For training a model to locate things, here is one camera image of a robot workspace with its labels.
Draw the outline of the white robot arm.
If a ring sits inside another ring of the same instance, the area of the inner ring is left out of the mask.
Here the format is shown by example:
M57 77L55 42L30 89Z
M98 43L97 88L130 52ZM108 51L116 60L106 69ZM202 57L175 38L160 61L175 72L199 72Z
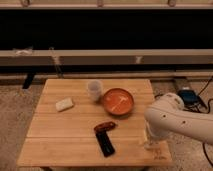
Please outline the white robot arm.
M174 93L166 93L149 105L144 117L153 139L171 131L213 145L213 114L185 111L183 100Z

